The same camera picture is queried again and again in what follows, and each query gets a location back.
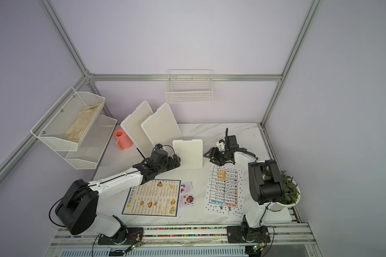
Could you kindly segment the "narrow white rack box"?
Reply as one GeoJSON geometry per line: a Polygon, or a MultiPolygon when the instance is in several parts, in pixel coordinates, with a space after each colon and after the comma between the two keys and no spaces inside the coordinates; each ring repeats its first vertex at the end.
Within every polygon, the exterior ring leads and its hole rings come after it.
{"type": "Polygon", "coordinates": [[[172,144],[176,155],[181,159],[181,164],[177,170],[203,168],[202,139],[173,140],[172,144]]]}

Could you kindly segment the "small special menu flyer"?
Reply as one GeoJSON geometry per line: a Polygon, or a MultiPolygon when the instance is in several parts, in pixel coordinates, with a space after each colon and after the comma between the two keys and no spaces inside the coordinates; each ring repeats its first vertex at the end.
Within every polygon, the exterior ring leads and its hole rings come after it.
{"type": "Polygon", "coordinates": [[[195,205],[195,193],[193,182],[182,182],[180,187],[179,207],[190,207],[195,205]]]}

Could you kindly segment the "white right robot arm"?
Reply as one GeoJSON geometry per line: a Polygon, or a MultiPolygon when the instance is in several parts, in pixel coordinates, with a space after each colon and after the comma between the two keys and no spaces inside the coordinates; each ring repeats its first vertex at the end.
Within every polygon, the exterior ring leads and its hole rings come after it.
{"type": "Polygon", "coordinates": [[[278,206],[285,186],[276,161],[259,160],[229,134],[203,156],[211,163],[205,178],[206,212],[231,215],[250,228],[291,222],[288,208],[278,206]]]}

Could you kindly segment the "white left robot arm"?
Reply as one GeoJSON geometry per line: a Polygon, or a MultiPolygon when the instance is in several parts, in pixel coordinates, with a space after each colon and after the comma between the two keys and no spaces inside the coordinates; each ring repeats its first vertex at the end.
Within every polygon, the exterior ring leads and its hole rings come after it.
{"type": "Polygon", "coordinates": [[[152,181],[180,165],[178,155],[169,155],[158,145],[150,157],[117,175],[91,182],[82,179],[74,181],[65,195],[50,208],[61,223],[56,223],[51,213],[49,219],[54,225],[68,229],[72,235],[93,231],[110,238],[126,237],[127,226],[116,215],[108,216],[99,211],[100,203],[126,189],[152,181]]]}

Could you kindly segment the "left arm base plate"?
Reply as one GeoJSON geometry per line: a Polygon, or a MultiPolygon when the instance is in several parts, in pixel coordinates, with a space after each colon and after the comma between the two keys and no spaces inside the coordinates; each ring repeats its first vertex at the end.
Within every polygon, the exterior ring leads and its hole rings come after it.
{"type": "Polygon", "coordinates": [[[142,241],[144,228],[120,229],[112,237],[101,235],[98,239],[98,245],[134,245],[142,241]]]}

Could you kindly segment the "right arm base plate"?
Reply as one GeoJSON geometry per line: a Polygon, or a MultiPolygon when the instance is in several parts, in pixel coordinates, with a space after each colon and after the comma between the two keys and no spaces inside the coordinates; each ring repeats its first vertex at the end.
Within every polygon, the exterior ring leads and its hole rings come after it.
{"type": "Polygon", "coordinates": [[[229,243],[270,243],[271,238],[266,226],[258,228],[244,228],[228,226],[227,240],[229,243]]]}

